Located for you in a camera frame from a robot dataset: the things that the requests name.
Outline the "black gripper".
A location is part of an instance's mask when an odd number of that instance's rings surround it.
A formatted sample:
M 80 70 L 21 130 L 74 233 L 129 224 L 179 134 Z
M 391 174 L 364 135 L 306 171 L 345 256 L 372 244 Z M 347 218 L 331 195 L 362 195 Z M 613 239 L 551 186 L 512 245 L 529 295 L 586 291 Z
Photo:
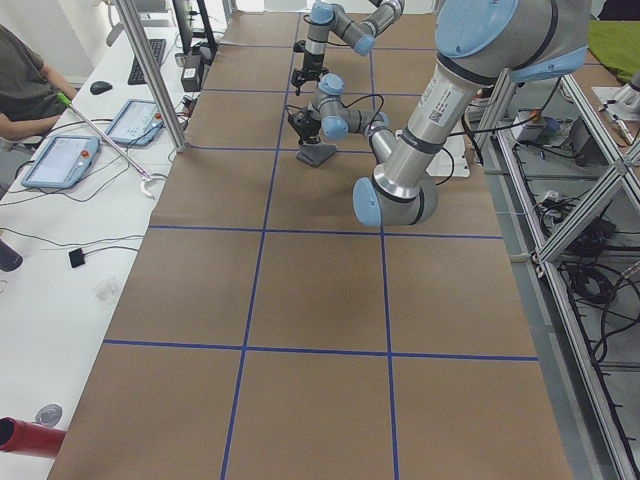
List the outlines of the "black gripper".
M 294 70 L 292 73 L 292 86 L 296 96 L 301 94 L 301 88 L 306 83 L 306 75 L 322 75 L 326 72 L 324 58 L 324 53 L 304 51 L 302 70 Z
M 316 145 L 321 142 L 319 130 L 321 123 L 312 117 L 309 112 L 301 113 L 299 119 L 299 144 Z

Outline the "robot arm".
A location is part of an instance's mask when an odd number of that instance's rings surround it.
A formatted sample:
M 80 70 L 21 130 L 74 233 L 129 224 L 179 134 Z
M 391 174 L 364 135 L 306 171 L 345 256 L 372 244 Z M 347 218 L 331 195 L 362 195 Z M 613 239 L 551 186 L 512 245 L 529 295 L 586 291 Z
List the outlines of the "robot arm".
M 560 77 L 579 69 L 586 57 L 591 4 L 588 1 L 447 1 L 435 31 L 436 66 L 407 125 L 395 133 L 386 115 L 345 106 L 342 78 L 324 67 L 329 35 L 361 56 L 404 12 L 401 1 L 378 1 L 362 22 L 342 6 L 314 3 L 305 40 L 295 46 L 303 67 L 291 83 L 317 84 L 309 104 L 290 115 L 299 135 L 298 159 L 316 166 L 335 151 L 333 141 L 363 135 L 377 165 L 356 181 L 353 209 L 365 226 L 403 226 L 426 221 L 438 194 L 427 168 L 443 148 L 472 98 L 494 85 L 503 71 L 515 83 Z
M 307 82 L 319 82 L 329 72 L 324 59 L 331 34 L 360 56 L 367 56 L 376 39 L 398 21 L 405 10 L 405 2 L 400 0 L 371 1 L 371 4 L 375 10 L 357 22 L 339 4 L 314 2 L 306 20 L 307 36 L 293 46 L 295 53 L 303 54 L 302 66 L 293 70 L 290 80 L 296 95 Z

